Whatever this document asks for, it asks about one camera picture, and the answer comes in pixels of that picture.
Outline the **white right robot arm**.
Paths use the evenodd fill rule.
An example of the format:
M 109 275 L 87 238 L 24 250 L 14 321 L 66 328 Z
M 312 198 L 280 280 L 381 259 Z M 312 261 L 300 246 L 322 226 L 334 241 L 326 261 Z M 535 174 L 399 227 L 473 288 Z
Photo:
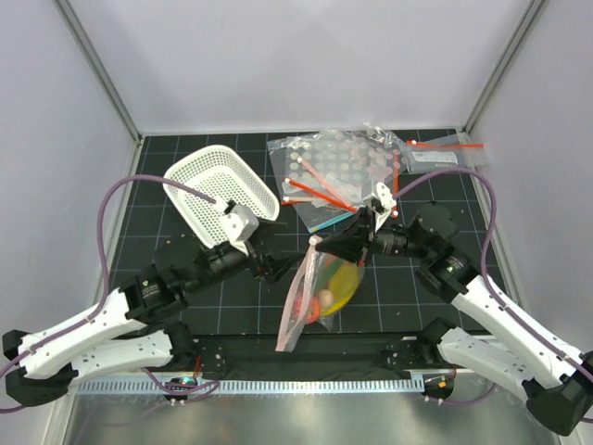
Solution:
M 443 362 L 470 369 L 523 401 L 548 430 L 569 436 L 587 422 L 592 407 L 592 355 L 552 334 L 516 305 L 488 275 L 486 266 L 452 241 L 458 233 L 450 211 L 422 205 L 409 225 L 387 222 L 373 209 L 362 209 L 343 232 L 314 236 L 285 301 L 276 349 L 294 349 L 307 320 L 320 259 L 330 256 L 354 266 L 374 254 L 419 261 L 419 281 L 434 295 L 466 313 L 500 343 L 494 347 L 460 327 L 435 319 L 417 345 L 429 367 Z

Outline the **red toy strawberry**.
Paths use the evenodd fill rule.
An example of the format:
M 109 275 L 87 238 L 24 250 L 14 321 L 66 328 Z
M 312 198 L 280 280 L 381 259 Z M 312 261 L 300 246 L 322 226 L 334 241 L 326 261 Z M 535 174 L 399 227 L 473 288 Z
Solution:
M 299 296 L 293 305 L 293 313 L 297 321 L 313 324 L 321 315 L 321 304 L 315 297 L 305 301 L 302 296 Z

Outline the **green toy chili pepper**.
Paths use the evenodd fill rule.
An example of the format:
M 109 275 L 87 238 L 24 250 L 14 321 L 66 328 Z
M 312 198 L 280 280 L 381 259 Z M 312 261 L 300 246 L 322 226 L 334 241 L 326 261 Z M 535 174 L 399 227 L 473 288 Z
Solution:
M 324 262 L 320 269 L 319 280 L 321 282 L 329 281 L 334 275 L 337 274 L 337 272 L 343 265 L 344 261 L 340 259 L 334 259 L 332 261 Z

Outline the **pink zipper clear bag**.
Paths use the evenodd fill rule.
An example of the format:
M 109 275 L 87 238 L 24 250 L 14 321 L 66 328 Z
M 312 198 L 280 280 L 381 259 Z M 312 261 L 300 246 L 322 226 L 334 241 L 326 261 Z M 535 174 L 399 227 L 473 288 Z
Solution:
M 286 294 L 277 335 L 277 352 L 294 350 L 305 327 L 333 326 L 334 316 L 354 297 L 364 269 L 318 250 L 322 239 L 309 238 L 309 246 Z

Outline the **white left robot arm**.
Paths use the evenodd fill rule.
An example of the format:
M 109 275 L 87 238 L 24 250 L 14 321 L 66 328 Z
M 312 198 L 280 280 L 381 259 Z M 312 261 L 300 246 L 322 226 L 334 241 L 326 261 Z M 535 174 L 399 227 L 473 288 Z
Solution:
M 187 308 L 189 297 L 244 270 L 277 282 L 299 258 L 270 253 L 268 240 L 284 228 L 282 222 L 260 221 L 245 251 L 229 241 L 208 248 L 194 237 L 173 238 L 154 252 L 149 267 L 88 310 L 38 333 L 5 333 L 9 365 L 1 375 L 7 396 L 20 408 L 35 407 L 100 375 L 129 368 L 189 369 L 198 347 L 173 316 Z

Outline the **yellow toy lemon slice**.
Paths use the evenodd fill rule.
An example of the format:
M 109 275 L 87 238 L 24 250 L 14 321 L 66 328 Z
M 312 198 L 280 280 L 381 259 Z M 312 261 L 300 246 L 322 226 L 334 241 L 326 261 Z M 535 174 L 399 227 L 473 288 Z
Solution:
M 364 269 L 355 264 L 344 263 L 328 281 L 325 290 L 332 294 L 329 305 L 322 309 L 322 316 L 339 312 L 356 294 L 364 275 Z

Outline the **beige toy egg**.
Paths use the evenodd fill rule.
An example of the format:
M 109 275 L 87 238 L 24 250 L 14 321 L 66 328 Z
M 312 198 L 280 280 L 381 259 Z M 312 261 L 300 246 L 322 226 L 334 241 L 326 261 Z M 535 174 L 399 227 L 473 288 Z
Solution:
M 327 288 L 322 289 L 318 294 L 321 307 L 328 310 L 334 305 L 334 294 Z

